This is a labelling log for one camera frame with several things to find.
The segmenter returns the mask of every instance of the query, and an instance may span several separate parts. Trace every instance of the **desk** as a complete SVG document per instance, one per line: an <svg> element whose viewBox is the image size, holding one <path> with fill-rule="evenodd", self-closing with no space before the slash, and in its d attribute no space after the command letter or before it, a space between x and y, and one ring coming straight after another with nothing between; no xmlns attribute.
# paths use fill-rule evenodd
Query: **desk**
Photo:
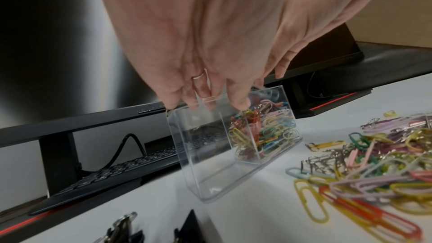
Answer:
<svg viewBox="0 0 432 243"><path fill-rule="evenodd" d="M414 114L432 110L432 74L378 87L372 94L316 117L298 120L304 141L253 175L225 196L201 203L187 190L182 173L175 172L53 227L25 243L93 242L121 215L136 211L134 225L144 230L147 243L169 243L174 228L194 209L209 243L364 243L376 240L344 215L326 206L330 221L312 222L285 168L298 167L312 154L306 142L349 140L348 133L383 113ZM391 207L385 208L396 214ZM425 242L432 240L432 217L403 216L420 225Z"/></svg>

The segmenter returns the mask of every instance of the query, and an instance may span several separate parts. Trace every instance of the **black binder clip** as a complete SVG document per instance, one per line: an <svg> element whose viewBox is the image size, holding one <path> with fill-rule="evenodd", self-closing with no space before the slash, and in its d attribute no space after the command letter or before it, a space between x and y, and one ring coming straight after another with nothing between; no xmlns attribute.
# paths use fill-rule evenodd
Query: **black binder clip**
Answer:
<svg viewBox="0 0 432 243"><path fill-rule="evenodd" d="M174 230L174 243L205 243L202 235L195 212L191 210L181 230Z"/></svg>
<svg viewBox="0 0 432 243"><path fill-rule="evenodd" d="M143 243L143 231L132 234L132 221L136 218L137 213L122 216L109 228L104 237L99 238L94 243Z"/></svg>

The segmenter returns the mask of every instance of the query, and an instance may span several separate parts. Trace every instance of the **clear plastic box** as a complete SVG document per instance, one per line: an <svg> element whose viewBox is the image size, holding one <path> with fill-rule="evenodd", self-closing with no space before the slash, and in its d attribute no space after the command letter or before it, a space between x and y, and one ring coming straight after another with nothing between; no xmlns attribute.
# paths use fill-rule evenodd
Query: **clear plastic box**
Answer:
<svg viewBox="0 0 432 243"><path fill-rule="evenodd" d="M252 91L239 112L227 96L167 113L188 188L212 202L289 150L302 138L282 86Z"/></svg>

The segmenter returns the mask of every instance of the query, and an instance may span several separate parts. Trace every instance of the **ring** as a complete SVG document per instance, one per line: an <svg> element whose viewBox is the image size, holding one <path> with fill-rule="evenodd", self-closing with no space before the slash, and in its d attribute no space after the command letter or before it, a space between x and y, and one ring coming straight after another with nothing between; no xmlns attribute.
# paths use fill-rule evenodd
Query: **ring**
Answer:
<svg viewBox="0 0 432 243"><path fill-rule="evenodd" d="M201 78L205 73L206 73L206 69L204 69L204 71L200 75L198 75L196 77L192 77L192 80L197 80L197 79Z"/></svg>

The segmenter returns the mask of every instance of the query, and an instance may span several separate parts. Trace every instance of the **pile of paper clips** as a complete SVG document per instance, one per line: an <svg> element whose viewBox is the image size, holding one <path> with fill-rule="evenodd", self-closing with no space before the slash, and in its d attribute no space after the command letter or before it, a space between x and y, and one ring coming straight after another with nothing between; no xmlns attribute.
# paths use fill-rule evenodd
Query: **pile of paper clips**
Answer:
<svg viewBox="0 0 432 243"><path fill-rule="evenodd" d="M418 225L380 207L432 215L431 124L432 113L373 119L361 127L362 134L349 134L350 144L307 144L312 151L340 146L286 170L297 178L294 186L309 217L327 222L326 201L381 242L422 240ZM316 199L322 210L319 217L306 204L304 191Z"/></svg>
<svg viewBox="0 0 432 243"><path fill-rule="evenodd" d="M276 155L300 141L288 102L269 99L231 117L228 135L237 157L247 161Z"/></svg>

